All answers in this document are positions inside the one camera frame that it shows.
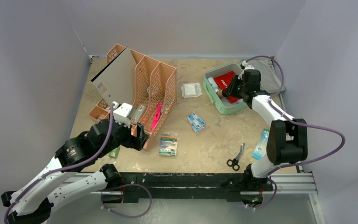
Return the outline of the brown bottle orange cap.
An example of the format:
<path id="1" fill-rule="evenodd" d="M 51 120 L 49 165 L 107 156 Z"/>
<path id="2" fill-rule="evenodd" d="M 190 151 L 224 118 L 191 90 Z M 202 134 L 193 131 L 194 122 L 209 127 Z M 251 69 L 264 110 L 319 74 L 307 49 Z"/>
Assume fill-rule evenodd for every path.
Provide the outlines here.
<path id="1" fill-rule="evenodd" d="M 216 92 L 217 96 L 219 98 L 226 98 L 227 97 L 227 94 L 225 93 L 225 90 L 219 90 Z"/>

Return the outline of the small white plastic bottle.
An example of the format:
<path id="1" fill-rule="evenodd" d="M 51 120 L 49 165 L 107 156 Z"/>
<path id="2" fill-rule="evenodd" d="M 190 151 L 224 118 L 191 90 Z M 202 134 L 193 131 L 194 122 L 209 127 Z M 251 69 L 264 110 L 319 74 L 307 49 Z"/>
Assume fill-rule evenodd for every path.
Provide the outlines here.
<path id="1" fill-rule="evenodd" d="M 207 81 L 210 83 L 210 85 L 213 88 L 214 92 L 218 92 L 220 90 L 219 86 L 217 85 L 217 83 L 215 82 L 215 80 L 212 77 L 208 78 Z"/>

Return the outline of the red first aid pouch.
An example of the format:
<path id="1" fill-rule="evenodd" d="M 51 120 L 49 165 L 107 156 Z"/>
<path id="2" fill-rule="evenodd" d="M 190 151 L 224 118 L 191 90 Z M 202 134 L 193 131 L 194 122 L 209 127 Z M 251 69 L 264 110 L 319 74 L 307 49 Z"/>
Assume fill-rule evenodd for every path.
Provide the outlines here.
<path id="1" fill-rule="evenodd" d="M 225 73 L 223 75 L 220 75 L 218 77 L 214 77 L 213 79 L 214 79 L 215 83 L 217 84 L 218 88 L 220 90 L 224 90 L 229 86 L 229 84 L 231 83 L 234 75 L 235 75 L 235 72 L 230 71 L 230 72 L 227 72 L 227 73 Z M 236 104 L 237 101 L 239 100 L 238 98 L 231 97 L 231 96 L 226 97 L 226 99 L 231 104 Z"/>

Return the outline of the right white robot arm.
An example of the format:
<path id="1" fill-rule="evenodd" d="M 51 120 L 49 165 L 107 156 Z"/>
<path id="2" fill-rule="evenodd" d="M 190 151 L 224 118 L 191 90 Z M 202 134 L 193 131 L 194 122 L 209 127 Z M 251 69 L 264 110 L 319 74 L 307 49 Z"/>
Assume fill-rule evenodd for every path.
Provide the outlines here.
<path id="1" fill-rule="evenodd" d="M 269 176 L 281 165 L 292 165 L 308 156 L 308 137 L 305 120 L 287 115 L 266 92 L 261 90 L 261 73 L 256 69 L 244 69 L 235 75 L 230 85 L 222 90 L 222 96 L 242 99 L 270 126 L 266 155 L 248 168 L 243 184 L 249 190 L 260 186 L 261 178 Z"/>

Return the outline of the alcohol wipes bag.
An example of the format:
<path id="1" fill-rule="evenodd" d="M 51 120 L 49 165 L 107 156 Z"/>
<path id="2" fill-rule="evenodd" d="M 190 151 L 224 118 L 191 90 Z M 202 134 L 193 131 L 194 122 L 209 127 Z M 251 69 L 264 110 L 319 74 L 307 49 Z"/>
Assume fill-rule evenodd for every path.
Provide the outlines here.
<path id="1" fill-rule="evenodd" d="M 208 128 L 206 122 L 195 112 L 187 115 L 186 119 L 190 123 L 195 134 L 199 134 Z"/>

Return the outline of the white gauze pad packet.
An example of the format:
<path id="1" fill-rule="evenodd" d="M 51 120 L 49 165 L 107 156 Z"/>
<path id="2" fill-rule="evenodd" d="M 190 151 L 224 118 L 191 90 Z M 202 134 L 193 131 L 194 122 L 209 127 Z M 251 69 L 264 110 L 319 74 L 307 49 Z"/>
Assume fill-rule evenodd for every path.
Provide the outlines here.
<path id="1" fill-rule="evenodd" d="M 202 95 L 200 83 L 182 84 L 181 90 L 183 98 L 195 98 Z"/>

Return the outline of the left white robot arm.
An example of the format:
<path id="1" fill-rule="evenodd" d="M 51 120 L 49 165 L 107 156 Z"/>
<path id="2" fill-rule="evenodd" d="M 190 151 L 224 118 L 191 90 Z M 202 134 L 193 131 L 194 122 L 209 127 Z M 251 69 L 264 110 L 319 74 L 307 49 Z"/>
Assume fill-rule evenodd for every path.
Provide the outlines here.
<path id="1" fill-rule="evenodd" d="M 124 146 L 138 151 L 145 146 L 149 135 L 142 124 L 131 128 L 118 124 L 114 119 L 103 119 L 89 131 L 67 140 L 55 153 L 49 164 L 26 186 L 18 191 L 7 191 L 1 195 L 7 208 L 6 224 L 41 224 L 61 206 L 87 195 L 92 191 L 114 191 L 124 187 L 121 175 L 112 164 L 105 164 L 95 173 L 66 186 L 61 184 L 75 176 L 85 167 Z"/>

